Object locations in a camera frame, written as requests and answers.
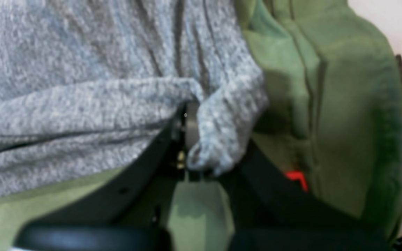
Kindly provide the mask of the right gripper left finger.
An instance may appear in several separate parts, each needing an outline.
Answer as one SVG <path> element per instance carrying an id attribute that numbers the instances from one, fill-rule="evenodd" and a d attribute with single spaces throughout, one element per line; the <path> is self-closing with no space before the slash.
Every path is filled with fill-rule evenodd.
<path id="1" fill-rule="evenodd" d="M 102 187 L 19 230 L 14 251 L 172 251 L 166 229 L 188 150 L 198 139 L 196 102 L 186 102 L 145 151 Z"/>

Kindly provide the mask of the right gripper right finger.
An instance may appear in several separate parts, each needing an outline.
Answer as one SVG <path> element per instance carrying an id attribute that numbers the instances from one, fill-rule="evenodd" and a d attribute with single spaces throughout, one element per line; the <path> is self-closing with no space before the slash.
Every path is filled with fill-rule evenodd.
<path id="1" fill-rule="evenodd" d="M 316 199 L 250 141 L 219 181 L 235 233 L 230 251 L 391 251 L 383 233 Z"/>

